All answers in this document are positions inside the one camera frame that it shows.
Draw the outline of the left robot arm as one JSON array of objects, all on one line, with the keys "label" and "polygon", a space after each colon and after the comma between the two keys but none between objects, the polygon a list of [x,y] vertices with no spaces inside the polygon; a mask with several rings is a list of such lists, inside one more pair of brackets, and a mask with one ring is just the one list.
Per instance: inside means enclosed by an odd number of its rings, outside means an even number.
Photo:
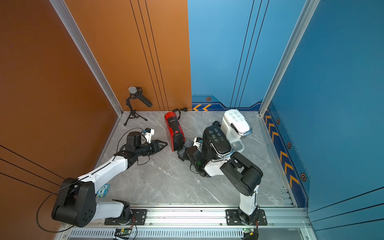
[{"label": "left robot arm", "polygon": [[100,219],[129,223],[133,218],[130,203],[122,200],[97,203],[96,195],[111,179],[137,163],[139,157],[150,157],[167,146],[167,142],[149,140],[143,132],[129,133],[126,143],[109,161],[87,174],[62,182],[52,219],[80,228]]}]

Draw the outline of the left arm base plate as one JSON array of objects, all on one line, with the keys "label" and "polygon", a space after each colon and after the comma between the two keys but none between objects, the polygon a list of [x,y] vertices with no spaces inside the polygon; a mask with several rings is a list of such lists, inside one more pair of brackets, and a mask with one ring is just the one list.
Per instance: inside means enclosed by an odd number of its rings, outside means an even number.
[{"label": "left arm base plate", "polygon": [[144,226],[147,219],[147,209],[130,209],[119,218],[107,218],[106,226]]}]

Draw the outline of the white coffee machine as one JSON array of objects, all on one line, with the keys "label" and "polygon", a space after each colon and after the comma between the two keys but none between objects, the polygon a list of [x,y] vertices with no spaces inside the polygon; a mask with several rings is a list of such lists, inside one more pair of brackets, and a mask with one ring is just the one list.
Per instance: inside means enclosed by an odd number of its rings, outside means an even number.
[{"label": "white coffee machine", "polygon": [[225,111],[221,130],[226,135],[234,151],[239,153],[245,150],[242,140],[253,133],[253,129],[247,119],[236,109]]}]

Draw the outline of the black coffee machine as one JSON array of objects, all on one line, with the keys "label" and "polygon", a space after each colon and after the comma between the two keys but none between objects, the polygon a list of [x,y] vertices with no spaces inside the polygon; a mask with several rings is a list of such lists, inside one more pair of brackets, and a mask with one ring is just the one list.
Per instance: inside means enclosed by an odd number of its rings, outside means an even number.
[{"label": "black coffee machine", "polygon": [[219,126],[209,126],[203,132],[202,155],[206,160],[229,157],[234,152],[229,140]]}]

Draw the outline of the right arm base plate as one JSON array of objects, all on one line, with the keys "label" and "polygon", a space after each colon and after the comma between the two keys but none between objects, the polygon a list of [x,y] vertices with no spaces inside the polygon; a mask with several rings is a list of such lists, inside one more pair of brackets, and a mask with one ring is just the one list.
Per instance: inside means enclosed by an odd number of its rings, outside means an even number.
[{"label": "right arm base plate", "polygon": [[227,209],[226,221],[228,226],[267,226],[268,221],[265,211],[256,209],[251,215],[247,215],[240,209]]}]

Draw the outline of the red capsule coffee machine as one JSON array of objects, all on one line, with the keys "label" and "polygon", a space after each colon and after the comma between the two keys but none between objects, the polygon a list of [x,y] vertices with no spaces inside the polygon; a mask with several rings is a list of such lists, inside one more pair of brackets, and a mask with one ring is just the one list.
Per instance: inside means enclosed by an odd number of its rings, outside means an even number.
[{"label": "red capsule coffee machine", "polygon": [[167,136],[171,144],[172,151],[179,151],[185,144],[185,136],[176,113],[166,113],[165,122],[168,128]]}]

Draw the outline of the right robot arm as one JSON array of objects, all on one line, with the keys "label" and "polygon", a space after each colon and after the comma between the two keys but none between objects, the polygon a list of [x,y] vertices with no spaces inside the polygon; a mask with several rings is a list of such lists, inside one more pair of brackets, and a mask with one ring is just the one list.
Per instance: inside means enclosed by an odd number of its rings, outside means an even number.
[{"label": "right robot arm", "polygon": [[194,174],[201,177],[225,176],[240,193],[239,221],[244,225],[258,225],[261,216],[257,204],[263,171],[239,152],[225,159],[207,161],[196,146],[178,151],[182,161],[189,161]]}]

